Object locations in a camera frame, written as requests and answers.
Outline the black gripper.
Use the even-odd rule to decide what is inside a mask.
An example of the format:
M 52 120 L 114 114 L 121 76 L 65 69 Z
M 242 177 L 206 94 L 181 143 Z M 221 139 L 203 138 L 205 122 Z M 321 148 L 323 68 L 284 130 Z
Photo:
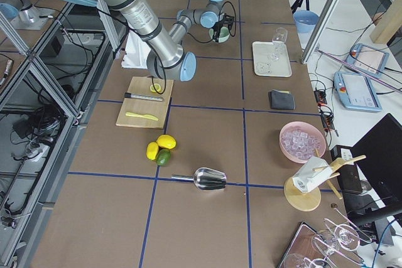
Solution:
M 234 17 L 223 13 L 219 16 L 218 22 L 215 24 L 215 29 L 212 29 L 212 40 L 216 43 L 220 42 L 220 32 L 222 28 L 227 28 L 229 32 L 231 32 L 231 29 L 234 24 Z

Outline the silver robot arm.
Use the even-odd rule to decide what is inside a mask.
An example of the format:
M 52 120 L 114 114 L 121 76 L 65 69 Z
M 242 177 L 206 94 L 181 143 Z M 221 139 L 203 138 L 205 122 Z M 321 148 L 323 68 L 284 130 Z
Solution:
M 64 0 L 82 6 L 97 6 L 98 0 Z M 177 20 L 166 31 L 160 19 L 146 0 L 104 0 L 109 9 L 119 11 L 128 22 L 128 28 L 151 49 L 147 57 L 147 69 L 156 78 L 189 81 L 195 75 L 195 55 L 185 51 L 180 44 L 191 26 L 220 28 L 223 23 L 224 0 L 209 0 L 205 8 L 178 12 Z

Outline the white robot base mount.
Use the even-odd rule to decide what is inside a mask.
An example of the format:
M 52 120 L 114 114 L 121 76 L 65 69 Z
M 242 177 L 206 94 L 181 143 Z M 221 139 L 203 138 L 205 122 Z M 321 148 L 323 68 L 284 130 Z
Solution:
M 121 66 L 123 68 L 147 69 L 151 48 L 133 31 L 128 34 Z

